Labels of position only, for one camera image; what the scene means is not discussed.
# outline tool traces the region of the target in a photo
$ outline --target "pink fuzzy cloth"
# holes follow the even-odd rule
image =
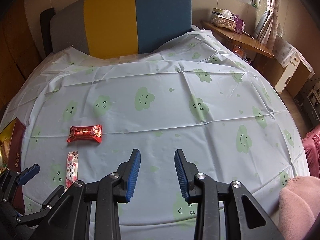
[[[320,212],[320,179],[295,177],[280,191],[278,228],[286,240],[301,240]]]

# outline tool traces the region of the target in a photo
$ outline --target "curtain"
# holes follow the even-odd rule
[[[267,0],[267,9],[263,13],[253,36],[268,49],[275,44],[278,28],[278,12],[281,0]]]

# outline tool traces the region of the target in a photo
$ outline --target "wooden table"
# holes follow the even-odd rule
[[[219,35],[221,38],[227,40],[227,42],[231,44],[232,48],[234,47],[234,45],[238,45],[242,49],[252,50],[254,52],[267,56],[269,58],[275,57],[275,55],[273,55],[270,49],[267,49],[259,41],[252,39],[245,34],[239,34],[227,28],[217,27],[210,22],[201,21],[201,24],[202,24],[202,27],[205,28],[206,30],[211,30],[212,33],[214,32],[217,35]]]

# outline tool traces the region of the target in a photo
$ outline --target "wooden floor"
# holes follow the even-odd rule
[[[289,110],[298,128],[301,139],[305,138],[306,133],[310,132],[313,128],[308,116],[302,112],[300,106],[295,103],[295,101],[293,100],[293,98],[287,90],[284,90],[280,94],[280,97],[282,98],[285,106]]]

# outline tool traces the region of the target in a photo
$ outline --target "metal screw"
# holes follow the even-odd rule
[[[233,185],[235,188],[241,187],[241,183],[240,183],[239,181],[237,181],[237,180],[233,181],[233,182],[232,182],[232,185]]]
[[[119,174],[118,173],[116,173],[116,172],[113,172],[113,173],[111,173],[110,175],[110,178],[112,178],[112,179],[117,179],[117,178],[119,178]]]
[[[204,179],[204,178],[205,178],[205,174],[202,173],[202,172],[199,172],[199,173],[196,174],[196,177],[197,177],[198,179]]]
[[[81,180],[77,180],[77,181],[75,182],[75,187],[81,187],[82,184],[83,184],[83,182],[82,182]]]

